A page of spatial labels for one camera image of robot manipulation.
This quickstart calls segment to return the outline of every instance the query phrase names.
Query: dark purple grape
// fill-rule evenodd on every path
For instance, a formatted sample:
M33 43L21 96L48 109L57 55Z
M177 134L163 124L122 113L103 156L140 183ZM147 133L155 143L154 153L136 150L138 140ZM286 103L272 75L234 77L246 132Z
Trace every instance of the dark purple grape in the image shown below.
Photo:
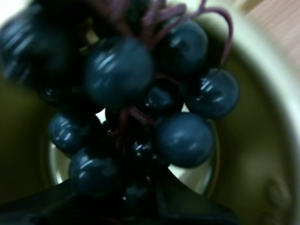
M156 82L138 108L153 118L180 112L183 98L179 87L167 82Z
M91 99L118 110L145 96L153 81L153 62L146 47L128 37L113 37L92 47L84 85Z
M90 144L69 165L71 187L87 197L105 198L124 191L124 178L121 157L111 144Z
M130 0L129 8L126 12L126 22L129 24L131 30L134 34L140 34L142 27L142 17L147 11L150 5L150 0ZM95 33L101 38L108 38L112 35L117 35L117 31L113 28L113 26L109 23L109 21L101 18L99 13L94 13L93 21L94 21L94 30Z
M49 123L52 142L66 155L73 155L84 145L105 135L99 119L91 114L59 112Z
M145 167L151 161L154 153L153 129L148 127L139 127L130 136L126 155L134 167Z
M169 164L156 155L154 146L155 130L139 127L129 137L125 157L132 174L155 179Z
M4 76L29 86L64 86L81 72L70 34L47 20L38 5L9 20L0 31Z
M222 118L237 105L240 87L234 76L223 69L210 69L201 78L198 94L190 95L186 104L191 112L205 118Z
M39 94L48 105L60 110L90 112L93 114L103 110L102 107L94 104L80 87L69 89L45 88L40 90Z
M122 219L133 221L145 214L149 198L150 181L146 177L132 181L123 196Z
M157 127L157 154L178 167L201 165L214 149L215 137L209 122L191 112L165 119Z
M155 48L160 72L183 80L202 67L208 52L208 38L194 21L175 27Z

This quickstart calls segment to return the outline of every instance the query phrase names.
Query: grape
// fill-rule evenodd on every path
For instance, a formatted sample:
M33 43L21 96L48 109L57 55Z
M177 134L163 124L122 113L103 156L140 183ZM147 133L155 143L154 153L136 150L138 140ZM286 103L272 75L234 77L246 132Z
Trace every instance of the grape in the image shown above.
M208 38L194 21L175 27L155 48L154 55L160 72L176 79L186 79L206 60Z
M32 87L64 86L82 65L69 33L45 19L39 6L26 9L2 27L0 57L6 78Z
M80 87L69 89L45 88L39 91L40 97L50 106L60 110L85 111L96 114L103 110L94 104Z
M87 57L86 91L96 104L109 110L143 98L152 81L152 58L146 47L134 39L106 39L93 46Z
M50 121L52 142L66 155L73 155L89 141L102 137L99 119L84 113L59 112Z
M149 197L150 181L146 177L132 181L123 196L123 219L134 220L143 214L149 203Z
M134 34L138 35L141 30L141 18L144 16L150 4L150 0L130 0L129 8L126 12L125 19L129 24L131 30ZM95 33L101 38L108 38L112 35L116 35L117 32L113 28L113 26L109 23L109 21L101 18L99 14L94 14L94 30Z
M240 87L234 76L224 70L213 68L201 78L198 95L187 98L191 112L205 118L217 119L230 113L240 98Z
M182 106L183 98L179 88L171 83L159 81L150 89L139 109L153 118L158 118L180 112Z
M149 127L139 127L129 138L126 154L131 163L143 167L149 164L153 149L153 129Z
M155 179L162 170L169 166L156 155L154 135L155 131L153 128L137 128L130 136L125 150L127 167L130 171L152 179Z
M88 197L108 197L124 189L124 167L112 145L93 143L81 149L69 165L71 187Z
M178 167L199 166L211 155L215 137L211 125L200 116L180 112L157 127L157 154Z

